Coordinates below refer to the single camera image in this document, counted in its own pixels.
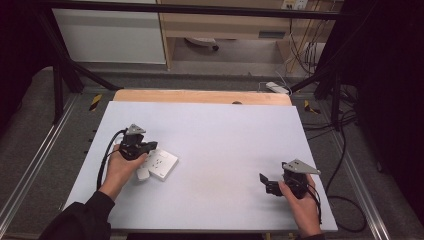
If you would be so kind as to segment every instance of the table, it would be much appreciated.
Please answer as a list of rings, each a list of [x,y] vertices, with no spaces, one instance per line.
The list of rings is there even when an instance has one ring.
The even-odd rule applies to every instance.
[[[129,101],[144,101],[149,94],[150,100],[162,102]],[[147,130],[145,141],[158,141],[160,148],[179,157],[179,163],[165,182],[152,177],[138,182],[135,175],[130,179],[109,216],[114,229],[128,232],[297,229],[285,199],[266,194],[259,181],[259,173],[281,179],[282,161],[299,158],[315,166],[296,108],[287,101],[280,105],[257,105],[263,101],[252,101],[252,105],[217,104],[224,98],[216,99],[215,103],[181,102],[190,95],[204,95],[207,102],[212,99],[208,96],[219,94],[229,99],[233,94],[236,97],[232,100],[244,95],[119,91],[107,107],[66,206],[74,201],[85,202],[91,196],[97,176],[93,171],[97,173],[110,138],[136,123]],[[272,95],[288,99],[285,95]],[[255,96],[269,95],[247,93],[245,96],[251,96],[252,100]],[[336,231],[322,183],[318,176],[314,180],[322,201],[322,229]]]

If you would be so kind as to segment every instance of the gray floor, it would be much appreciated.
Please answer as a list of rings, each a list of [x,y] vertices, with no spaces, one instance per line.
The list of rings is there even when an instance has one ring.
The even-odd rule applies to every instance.
[[[275,70],[283,60],[275,54],[272,42],[249,42],[223,40],[219,53],[207,48],[195,47],[183,40],[177,42],[174,69],[168,72],[143,70],[140,73],[100,73],[102,77],[127,88],[166,88],[203,89],[232,91],[266,91],[263,83],[278,81]],[[299,79],[289,79],[294,83]],[[85,79],[88,86],[78,95],[77,104],[60,137],[52,148],[27,196],[23,200],[7,234],[37,235],[56,216],[67,194],[72,188],[79,168],[84,161],[84,151],[89,150],[90,142],[100,123],[106,104],[113,92],[98,88]],[[7,131],[0,139],[0,206],[6,204],[20,177],[24,174],[32,157],[36,154],[53,120],[53,88],[49,72],[39,73],[26,94],[22,108],[10,121]],[[322,124],[323,114],[304,110],[304,100],[319,108],[309,92],[314,86],[302,90],[305,94],[295,94],[293,104],[298,107],[303,123]],[[103,93],[96,111],[88,108],[96,93]],[[376,171],[376,163],[364,138],[360,126],[351,124],[345,128],[347,146],[362,178],[378,208],[382,220],[392,239],[424,239],[423,226],[406,203],[392,177]],[[306,132],[307,138],[320,132]],[[323,172],[321,179],[326,185],[340,157],[331,133],[309,141],[318,168]],[[356,195],[342,166],[329,194],[340,195],[356,201]],[[331,201],[336,220],[341,224],[357,228],[362,223],[360,213],[350,204],[338,200]],[[360,233],[340,230],[328,233],[329,239],[373,239],[370,228]]]

